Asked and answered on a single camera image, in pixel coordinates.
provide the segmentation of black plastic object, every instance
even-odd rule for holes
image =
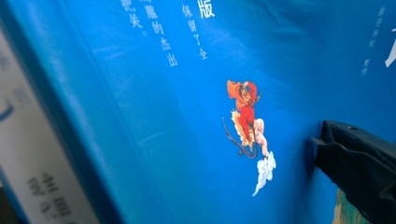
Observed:
[[[345,123],[323,121],[316,166],[373,224],[396,223],[396,146]]]
[[[0,224],[23,224],[18,220],[2,187],[0,187]]]

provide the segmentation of cartoon character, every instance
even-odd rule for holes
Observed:
[[[242,141],[239,154],[244,153],[251,159],[255,158],[256,151],[253,145],[256,142],[262,149],[262,155],[267,157],[267,140],[263,135],[264,121],[262,119],[255,119],[254,116],[254,105],[261,98],[257,94],[256,85],[251,81],[241,83],[228,80],[227,92],[231,99],[235,99],[236,110],[232,111],[232,120]],[[245,146],[249,146],[251,153],[245,150]]]
[[[231,120],[241,143],[233,139],[223,118],[227,137],[239,147],[239,155],[245,154],[248,158],[254,159],[257,146],[262,150],[263,159],[257,162],[259,176],[252,195],[254,197],[265,186],[267,180],[272,180],[273,170],[276,168],[274,153],[268,152],[267,139],[264,137],[264,120],[256,119],[254,115],[254,105],[261,96],[257,94],[257,87],[251,81],[241,83],[228,80],[227,92],[231,99],[235,99],[236,109],[231,112]]]

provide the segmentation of blue background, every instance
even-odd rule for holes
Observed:
[[[53,46],[65,52],[80,48],[94,64],[96,70],[87,68],[86,73],[69,66],[70,80],[57,82],[59,76],[53,75],[53,82],[81,136],[91,130],[69,105],[72,93],[65,83],[91,111],[84,119],[92,116],[97,123],[93,132],[107,140],[108,145],[87,150],[124,222],[331,223],[336,186],[314,167],[309,139],[319,136],[324,119],[334,119],[396,140],[396,65],[387,68],[384,63],[396,38],[391,31],[396,5],[292,0],[210,4],[216,16],[207,19],[192,0],[133,1],[136,12],[109,0],[34,1],[15,8],[25,29],[31,29],[30,41],[40,43],[36,51],[44,55]],[[147,17],[146,5],[154,7],[157,20]],[[183,5],[190,7],[195,33]],[[386,10],[379,16],[382,7]],[[142,28],[133,27],[129,13]],[[46,20],[51,17],[60,19]],[[153,21],[163,25],[164,35],[154,33]],[[43,34],[49,41],[39,42]],[[70,35],[73,43],[67,40]],[[171,45],[177,66],[169,65],[161,36]],[[372,40],[375,45],[369,48]],[[205,60],[200,47],[207,53]],[[66,56],[68,61],[79,59]],[[50,56],[40,57],[48,57],[49,67],[54,63]],[[91,79],[109,95],[102,107],[101,98],[88,97],[98,90],[90,87]],[[265,121],[277,167],[274,179],[254,198],[259,158],[238,157],[222,126],[225,118],[237,136],[229,119],[235,105],[228,98],[228,79],[250,80],[264,91],[255,114]],[[121,120],[122,129],[106,130],[97,114],[107,110],[116,111],[107,119]],[[130,145],[122,138],[125,132],[132,138]],[[111,142],[118,134],[119,141]],[[89,137],[83,140],[90,146]]]

